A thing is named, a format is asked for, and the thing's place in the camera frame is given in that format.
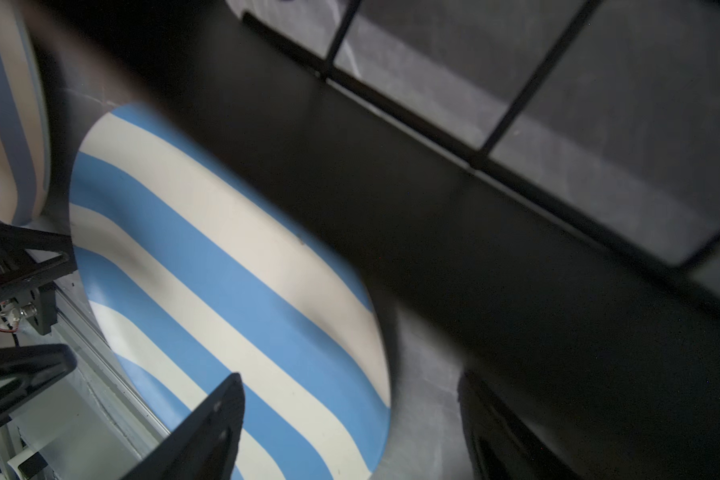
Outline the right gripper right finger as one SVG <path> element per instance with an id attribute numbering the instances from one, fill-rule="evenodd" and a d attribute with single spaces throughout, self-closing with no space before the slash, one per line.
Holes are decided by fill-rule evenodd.
<path id="1" fill-rule="evenodd" d="M 462 429 L 476 479 L 577 479 L 472 369 L 458 383 Z"/>

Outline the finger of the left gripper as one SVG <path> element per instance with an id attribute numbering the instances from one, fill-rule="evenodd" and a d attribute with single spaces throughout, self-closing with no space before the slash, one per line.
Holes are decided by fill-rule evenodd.
<path id="1" fill-rule="evenodd" d="M 0 427 L 16 409 L 66 377 L 77 367 L 65 344 L 0 348 Z"/>

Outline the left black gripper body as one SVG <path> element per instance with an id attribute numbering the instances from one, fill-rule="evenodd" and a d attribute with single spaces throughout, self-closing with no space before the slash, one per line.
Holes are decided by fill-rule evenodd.
<path id="1" fill-rule="evenodd" d="M 57 323 L 53 283 L 76 270 L 69 236 L 0 221 L 0 330 L 12 333 L 26 322 L 49 334 Z"/>

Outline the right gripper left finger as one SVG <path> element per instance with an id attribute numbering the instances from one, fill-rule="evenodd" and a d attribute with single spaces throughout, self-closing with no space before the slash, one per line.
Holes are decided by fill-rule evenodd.
<path id="1" fill-rule="evenodd" d="M 245 394 L 230 374 L 126 479 L 230 479 L 242 433 Z"/>

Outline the blue striped plate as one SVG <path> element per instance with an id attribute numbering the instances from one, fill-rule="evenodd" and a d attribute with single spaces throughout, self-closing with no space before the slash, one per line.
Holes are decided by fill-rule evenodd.
<path id="1" fill-rule="evenodd" d="M 368 479 L 386 447 L 381 329 L 351 265 L 147 107 L 98 119 L 73 164 L 90 310 L 176 429 L 241 376 L 237 479 Z"/>
<path id="2" fill-rule="evenodd" d="M 51 173 L 51 141 L 40 73 L 18 8 L 0 1 L 0 221 L 40 215 Z"/>

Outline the black wire dish rack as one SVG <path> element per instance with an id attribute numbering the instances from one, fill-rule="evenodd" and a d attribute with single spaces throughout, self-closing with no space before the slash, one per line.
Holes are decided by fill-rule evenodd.
<path id="1" fill-rule="evenodd" d="M 606 51 L 611 5 L 533 60 L 466 39 L 471 146 L 223 1 L 26 1 L 227 168 L 485 364 L 600 478 L 720 479 L 720 3 Z"/>

